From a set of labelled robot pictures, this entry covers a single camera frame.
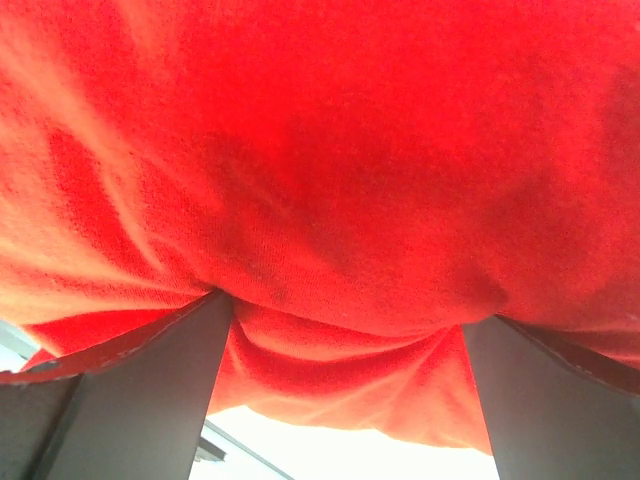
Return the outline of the red t shirt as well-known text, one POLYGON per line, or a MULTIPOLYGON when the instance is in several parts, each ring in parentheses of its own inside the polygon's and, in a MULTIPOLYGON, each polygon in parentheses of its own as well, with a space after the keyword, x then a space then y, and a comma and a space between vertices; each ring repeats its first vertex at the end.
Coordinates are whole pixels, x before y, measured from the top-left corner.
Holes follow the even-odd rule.
POLYGON ((210 411, 487 451, 461 325, 639 364, 635 1, 5 1, 1 316, 221 289, 210 411))

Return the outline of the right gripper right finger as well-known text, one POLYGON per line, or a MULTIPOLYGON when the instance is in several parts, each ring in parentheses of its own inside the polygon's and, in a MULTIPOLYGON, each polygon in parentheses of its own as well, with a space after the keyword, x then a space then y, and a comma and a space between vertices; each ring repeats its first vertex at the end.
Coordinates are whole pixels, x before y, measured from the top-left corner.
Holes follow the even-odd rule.
POLYGON ((462 330, 500 478, 638 478, 638 370, 502 317, 462 330))

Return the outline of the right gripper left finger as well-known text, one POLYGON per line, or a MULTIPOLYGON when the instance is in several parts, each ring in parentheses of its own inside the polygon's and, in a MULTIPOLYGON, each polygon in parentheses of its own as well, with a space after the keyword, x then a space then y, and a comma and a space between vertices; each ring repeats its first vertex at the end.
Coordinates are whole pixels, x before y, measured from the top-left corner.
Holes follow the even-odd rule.
POLYGON ((2 373, 2 478, 188 478, 231 320, 230 297, 213 292, 94 347, 2 373))

